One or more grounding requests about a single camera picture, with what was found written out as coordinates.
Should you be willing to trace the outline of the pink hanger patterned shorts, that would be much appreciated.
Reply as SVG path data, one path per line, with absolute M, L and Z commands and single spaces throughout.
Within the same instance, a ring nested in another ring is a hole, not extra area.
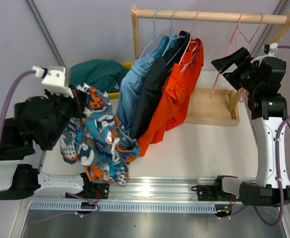
M 235 43 L 237 44 L 236 32 L 237 32 L 237 30 L 239 28 L 239 25 L 240 25 L 240 21 L 241 21 L 242 16 L 243 16 L 243 13 L 240 14 L 239 19 L 238 19 L 237 24 L 236 24 L 236 27 L 235 27 L 235 29 L 234 29 L 234 31 L 232 33 L 231 39 L 230 39 L 230 41 L 228 43 L 228 46 L 227 46 L 227 49 L 225 51 L 225 57 L 228 56 L 228 53 L 229 53 L 229 50 L 231 48 L 231 45 L 232 45 L 233 40 L 235 40 Z M 217 76 L 216 76 L 216 79 L 215 79 L 215 82 L 214 82 L 214 85 L 212 87 L 212 91 L 211 91 L 211 94 L 210 94 L 210 99 L 212 98 L 212 96 L 213 96 L 213 94 L 215 92 L 215 89 L 216 89 L 216 85 L 217 85 L 219 76 L 220 76 L 220 73 L 218 72 L 217 73 Z

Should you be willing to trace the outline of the dark green shorts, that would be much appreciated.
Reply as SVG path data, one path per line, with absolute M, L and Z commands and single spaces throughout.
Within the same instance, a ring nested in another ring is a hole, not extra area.
M 114 60 L 92 59 L 70 68 L 70 84 L 87 84 L 102 92 L 119 92 L 120 84 L 129 69 Z

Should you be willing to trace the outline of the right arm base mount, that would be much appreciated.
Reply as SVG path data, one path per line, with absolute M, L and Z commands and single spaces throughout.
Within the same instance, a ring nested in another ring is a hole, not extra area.
M 191 190 L 197 194 L 199 201 L 241 201 L 241 199 L 235 195 L 216 190 L 214 185 L 196 185 L 193 186 Z

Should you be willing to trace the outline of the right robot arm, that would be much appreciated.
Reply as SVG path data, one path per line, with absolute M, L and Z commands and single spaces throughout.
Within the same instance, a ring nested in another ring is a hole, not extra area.
M 254 183 L 237 177 L 219 176 L 213 196 L 224 200 L 230 194 L 246 206 L 277 207 L 290 203 L 290 180 L 286 168 L 285 125 L 287 101 L 279 93 L 287 63 L 266 53 L 253 58 L 242 47 L 231 55 L 211 62 L 236 90 L 248 92 L 247 106 L 256 135 L 258 167 Z

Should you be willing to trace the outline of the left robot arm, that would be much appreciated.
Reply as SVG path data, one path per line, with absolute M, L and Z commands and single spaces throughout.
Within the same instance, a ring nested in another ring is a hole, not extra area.
M 86 95 L 71 87 L 74 97 L 48 91 L 14 106 L 14 116 L 0 130 L 0 200 L 20 200 L 41 191 L 78 193 L 89 198 L 94 187 L 85 175 L 55 176 L 21 161 L 42 151 L 53 150 L 72 118 L 82 118 Z

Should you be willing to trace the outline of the patterned colourful shorts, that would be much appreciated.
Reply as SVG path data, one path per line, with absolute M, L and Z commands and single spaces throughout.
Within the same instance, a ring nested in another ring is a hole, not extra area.
M 89 181 L 125 185 L 128 165 L 138 157 L 140 146 L 113 113 L 106 92 L 86 83 L 76 89 L 83 93 L 85 106 L 83 116 L 72 118 L 59 139 L 63 160 L 68 164 L 79 162 Z

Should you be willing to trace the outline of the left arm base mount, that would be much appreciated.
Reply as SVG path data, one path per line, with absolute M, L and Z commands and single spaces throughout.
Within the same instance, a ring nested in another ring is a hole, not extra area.
M 86 199 L 108 199 L 110 191 L 109 183 L 88 183 L 83 186 L 83 190 L 74 195 Z

